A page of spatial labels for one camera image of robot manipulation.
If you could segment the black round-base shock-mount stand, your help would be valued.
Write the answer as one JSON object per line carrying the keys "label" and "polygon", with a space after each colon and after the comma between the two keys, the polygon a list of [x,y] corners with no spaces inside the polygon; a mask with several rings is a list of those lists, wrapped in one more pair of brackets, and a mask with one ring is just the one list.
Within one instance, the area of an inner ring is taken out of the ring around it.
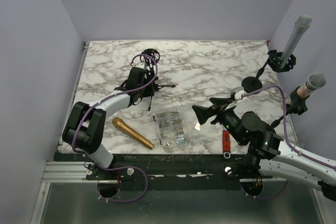
{"label": "black round-base shock-mount stand", "polygon": [[277,50],[270,50],[267,53],[268,58],[264,65],[257,71],[255,76],[246,77],[242,80],[241,86],[244,88],[244,91],[247,93],[251,93],[263,87],[263,78],[262,80],[260,77],[264,74],[265,69],[267,69],[266,74],[267,76],[274,76],[271,72],[274,73],[283,73],[288,72],[294,68],[296,65],[297,59],[296,57],[291,54],[289,58],[286,60],[284,66],[281,66],[283,63],[282,52]]}

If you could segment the gold microphone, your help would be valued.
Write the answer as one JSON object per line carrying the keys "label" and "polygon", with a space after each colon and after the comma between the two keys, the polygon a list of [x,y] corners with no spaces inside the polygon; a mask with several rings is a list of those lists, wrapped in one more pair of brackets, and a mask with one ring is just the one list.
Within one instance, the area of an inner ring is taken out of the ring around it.
{"label": "gold microphone", "polygon": [[154,144],[149,141],[146,137],[141,135],[139,132],[137,132],[132,127],[128,126],[123,119],[121,118],[113,118],[112,124],[121,132],[125,133],[132,139],[136,140],[137,142],[141,143],[145,147],[152,150],[154,148]]}

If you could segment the grey microphone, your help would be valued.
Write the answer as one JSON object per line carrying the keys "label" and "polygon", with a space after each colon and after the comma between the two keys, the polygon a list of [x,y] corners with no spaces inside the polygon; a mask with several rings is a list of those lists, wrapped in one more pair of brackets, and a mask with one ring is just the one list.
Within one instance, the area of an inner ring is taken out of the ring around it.
{"label": "grey microphone", "polygon": [[308,30],[312,22],[312,17],[308,15],[301,15],[295,22],[293,32],[287,41],[284,50],[282,51],[280,60],[281,67],[284,67],[300,41],[302,35]]}

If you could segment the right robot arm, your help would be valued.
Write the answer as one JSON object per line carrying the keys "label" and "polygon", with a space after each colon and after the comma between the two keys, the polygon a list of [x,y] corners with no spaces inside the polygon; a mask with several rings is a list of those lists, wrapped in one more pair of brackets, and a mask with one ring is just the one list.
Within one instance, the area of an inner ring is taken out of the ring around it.
{"label": "right robot arm", "polygon": [[193,105],[200,125],[213,118],[239,145],[248,146],[242,173],[249,178],[257,174],[278,176],[310,185],[329,200],[335,200],[335,161],[291,144],[279,136],[271,125],[249,111],[238,117],[230,98],[211,99],[212,106]]}

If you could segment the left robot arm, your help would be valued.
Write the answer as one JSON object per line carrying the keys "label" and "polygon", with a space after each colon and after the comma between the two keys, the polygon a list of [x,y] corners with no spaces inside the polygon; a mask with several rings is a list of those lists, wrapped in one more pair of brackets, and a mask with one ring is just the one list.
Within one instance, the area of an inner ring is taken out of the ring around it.
{"label": "left robot arm", "polygon": [[62,140],[75,152],[86,154],[98,164],[98,173],[104,179],[112,179],[117,171],[112,163],[113,154],[102,143],[106,119],[145,97],[156,78],[157,71],[153,68],[132,67],[128,79],[107,97],[96,102],[74,104]]}

